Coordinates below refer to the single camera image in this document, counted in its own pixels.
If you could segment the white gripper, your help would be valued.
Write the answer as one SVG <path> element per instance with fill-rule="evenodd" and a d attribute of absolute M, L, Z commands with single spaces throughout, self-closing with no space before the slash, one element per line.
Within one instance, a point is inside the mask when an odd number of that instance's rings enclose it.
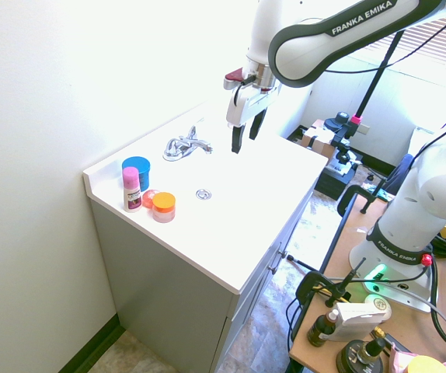
<path fill-rule="evenodd" d="M 251 140 L 256 139 L 267 113 L 267 108 L 277 99 L 279 92 L 280 84 L 275 85 L 268 91 L 248 85 L 234 93 L 226 114 L 228 124 L 233 126 L 232 152 L 239 154 L 245 132 L 244 124 L 252 118 L 254 119 L 249 138 Z"/>

